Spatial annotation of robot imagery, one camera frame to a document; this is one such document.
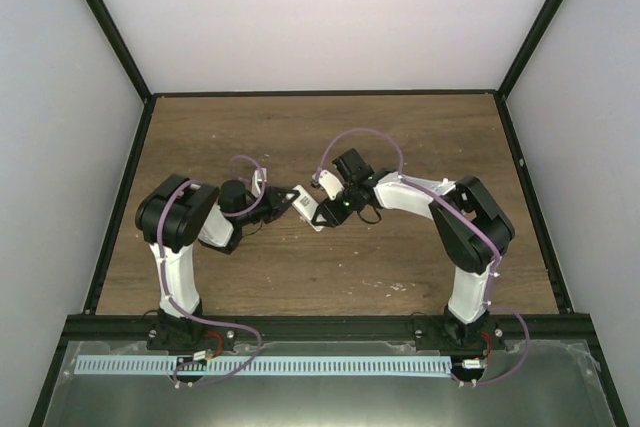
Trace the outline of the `white remote control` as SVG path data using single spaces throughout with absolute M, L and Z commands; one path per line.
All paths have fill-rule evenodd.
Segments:
M 292 206 L 298 212 L 299 216 L 316 232 L 321 232 L 324 227 L 317 226 L 313 223 L 313 218 L 319 206 L 318 202 L 308 193 L 301 185 L 293 188 Z

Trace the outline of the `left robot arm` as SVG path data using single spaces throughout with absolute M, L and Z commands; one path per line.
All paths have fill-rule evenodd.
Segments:
M 299 197 L 293 188 L 269 185 L 266 172 L 256 170 L 250 187 L 236 179 L 217 187 L 172 174 L 141 202 L 135 226 L 154 255 L 161 292 L 157 342 L 191 351 L 206 338 L 205 326 L 193 318 L 202 314 L 195 245 L 230 254 L 245 237 L 246 226 L 274 222 Z

